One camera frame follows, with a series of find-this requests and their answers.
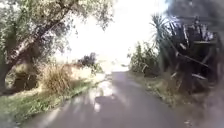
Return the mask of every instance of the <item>sunlight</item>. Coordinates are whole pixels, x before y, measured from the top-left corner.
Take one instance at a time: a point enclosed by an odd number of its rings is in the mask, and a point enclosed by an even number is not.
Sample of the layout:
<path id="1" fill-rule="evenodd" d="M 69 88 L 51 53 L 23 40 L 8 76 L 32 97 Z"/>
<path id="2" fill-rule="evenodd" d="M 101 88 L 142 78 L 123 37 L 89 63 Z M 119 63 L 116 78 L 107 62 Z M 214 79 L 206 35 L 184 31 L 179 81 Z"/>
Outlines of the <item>sunlight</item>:
<path id="1" fill-rule="evenodd" d="M 67 38 L 72 50 L 63 55 L 57 54 L 57 57 L 68 61 L 96 52 L 109 60 L 119 59 L 129 63 L 128 49 L 138 41 L 150 40 L 150 15 L 162 13 L 166 8 L 164 0 L 118 0 L 114 5 L 113 22 L 105 31 L 96 25 L 93 17 L 89 17 L 86 23 L 76 18 L 76 28 Z"/>

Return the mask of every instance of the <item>lane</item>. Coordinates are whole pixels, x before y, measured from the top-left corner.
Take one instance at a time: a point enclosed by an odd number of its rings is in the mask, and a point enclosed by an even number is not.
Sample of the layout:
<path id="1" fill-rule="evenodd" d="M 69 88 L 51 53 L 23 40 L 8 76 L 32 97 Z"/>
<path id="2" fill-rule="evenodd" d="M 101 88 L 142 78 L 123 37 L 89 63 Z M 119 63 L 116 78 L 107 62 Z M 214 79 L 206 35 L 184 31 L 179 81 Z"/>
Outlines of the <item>lane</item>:
<path id="1" fill-rule="evenodd" d="M 124 71 L 114 71 L 99 88 L 34 118 L 27 128 L 184 128 L 160 100 Z"/>

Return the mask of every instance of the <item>asphalt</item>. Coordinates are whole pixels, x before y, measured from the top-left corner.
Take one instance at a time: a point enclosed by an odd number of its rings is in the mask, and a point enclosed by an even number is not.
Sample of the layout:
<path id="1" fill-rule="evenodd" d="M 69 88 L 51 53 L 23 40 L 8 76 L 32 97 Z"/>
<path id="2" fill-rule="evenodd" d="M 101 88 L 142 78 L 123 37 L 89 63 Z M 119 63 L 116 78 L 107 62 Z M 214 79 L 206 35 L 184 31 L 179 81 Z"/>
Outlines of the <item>asphalt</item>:
<path id="1" fill-rule="evenodd" d="M 99 88 L 35 117 L 25 128 L 184 128 L 184 123 L 125 71 L 113 71 Z"/>

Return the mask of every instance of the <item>tree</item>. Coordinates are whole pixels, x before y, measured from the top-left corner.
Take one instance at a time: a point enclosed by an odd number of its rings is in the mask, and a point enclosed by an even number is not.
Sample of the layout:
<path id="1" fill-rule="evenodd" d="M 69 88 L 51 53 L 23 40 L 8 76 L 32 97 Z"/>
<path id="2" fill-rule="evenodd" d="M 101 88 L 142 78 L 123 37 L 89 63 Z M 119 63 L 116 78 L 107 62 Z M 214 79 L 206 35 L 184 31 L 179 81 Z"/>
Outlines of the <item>tree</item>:
<path id="1" fill-rule="evenodd" d="M 74 16 L 93 15 L 102 28 L 112 14 L 109 0 L 7 0 L 0 11 L 0 91 L 5 77 L 19 61 L 47 56 L 72 27 Z"/>

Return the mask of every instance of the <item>grass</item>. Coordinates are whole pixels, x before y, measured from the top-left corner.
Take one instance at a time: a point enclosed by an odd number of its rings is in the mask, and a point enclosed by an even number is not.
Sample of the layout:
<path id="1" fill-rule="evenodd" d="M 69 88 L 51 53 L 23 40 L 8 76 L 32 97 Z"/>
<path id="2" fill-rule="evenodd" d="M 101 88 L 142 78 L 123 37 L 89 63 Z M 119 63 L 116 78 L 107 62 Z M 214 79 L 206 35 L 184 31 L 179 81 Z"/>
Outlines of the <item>grass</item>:
<path id="1" fill-rule="evenodd" d="M 130 72 L 129 75 L 138 83 L 143 85 L 147 91 L 157 96 L 170 107 L 177 107 L 180 105 L 190 103 L 187 95 L 180 94 L 174 88 L 168 86 L 168 82 L 162 77 L 146 78 L 142 74 Z"/>
<path id="2" fill-rule="evenodd" d="M 90 82 L 80 80 L 74 88 L 63 92 L 63 94 L 38 93 L 37 89 L 34 89 L 14 96 L 2 96 L 0 97 L 0 116 L 13 117 L 13 121 L 21 125 L 33 116 L 51 110 L 63 101 L 94 87 L 90 84 Z"/>

